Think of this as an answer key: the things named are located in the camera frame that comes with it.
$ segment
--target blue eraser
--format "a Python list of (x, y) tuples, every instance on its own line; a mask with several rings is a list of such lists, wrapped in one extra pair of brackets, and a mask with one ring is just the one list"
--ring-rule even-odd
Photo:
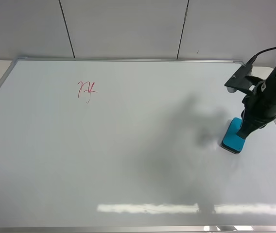
[(227, 129), (227, 132), (222, 140), (221, 146), (234, 153), (238, 154), (243, 149), (245, 139), (242, 139), (241, 137), (237, 136), (237, 132), (241, 128), (242, 120), (239, 118), (234, 118), (231, 121), (231, 124), (229, 128)]

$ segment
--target whiteboard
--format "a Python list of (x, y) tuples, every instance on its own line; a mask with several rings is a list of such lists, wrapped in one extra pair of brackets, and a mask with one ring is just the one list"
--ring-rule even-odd
[(0, 228), (276, 226), (276, 125), (219, 147), (239, 67), (18, 60), (0, 87)]

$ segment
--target wall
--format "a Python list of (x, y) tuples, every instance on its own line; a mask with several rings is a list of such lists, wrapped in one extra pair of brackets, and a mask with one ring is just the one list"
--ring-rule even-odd
[[(276, 0), (0, 0), (0, 59), (246, 62), (273, 46)], [(275, 55), (260, 56), (256, 65), (275, 66)]]

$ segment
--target whiteboard frame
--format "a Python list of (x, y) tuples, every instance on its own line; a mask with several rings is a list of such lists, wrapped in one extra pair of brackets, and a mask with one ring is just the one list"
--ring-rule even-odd
[[(83, 59), (83, 58), (31, 58), (14, 59), (0, 79), (0, 88), (18, 61), (103, 61), (103, 62), (200, 62), (200, 63), (238, 63), (233, 60), (153, 60), (153, 59)], [(234, 226), (210, 226), (214, 229), (225, 227), (219, 232), (276, 232), (276, 226), (248, 226), (253, 230), (233, 230)], [(157, 233), (157, 232), (206, 232), (204, 226), (154, 226), (154, 227), (10, 227), (0, 228), (0, 233)]]

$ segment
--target red handwriting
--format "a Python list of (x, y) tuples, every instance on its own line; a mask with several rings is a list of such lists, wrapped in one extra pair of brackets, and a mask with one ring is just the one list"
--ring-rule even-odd
[(78, 85), (81, 84), (81, 87), (80, 87), (80, 90), (79, 90), (79, 93), (78, 93), (78, 98), (80, 97), (80, 94), (81, 94), (81, 91), (82, 91), (82, 89), (83, 89), (83, 86), (84, 86), (86, 83), (88, 83), (88, 89), (85, 90), (84, 92), (87, 91), (87, 92), (89, 93), (89, 100), (86, 102), (86, 103), (89, 103), (90, 98), (91, 98), (91, 93), (92, 93), (92, 92), (98, 93), (98, 91), (93, 91), (93, 87), (94, 87), (95, 83), (93, 83), (93, 84), (90, 86), (90, 82), (85, 82), (85, 83), (83, 83), (82, 81), (80, 81), (80, 82), (78, 82)]

